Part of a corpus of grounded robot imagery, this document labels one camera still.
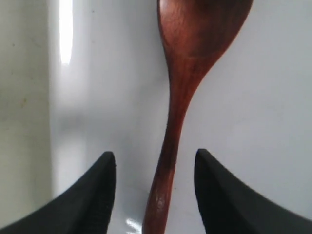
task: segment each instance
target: reddish-brown wood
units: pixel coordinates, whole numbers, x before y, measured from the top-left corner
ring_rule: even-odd
[[[167,129],[143,221],[164,234],[180,133],[198,85],[230,46],[253,0],[158,0],[158,24],[170,79]]]

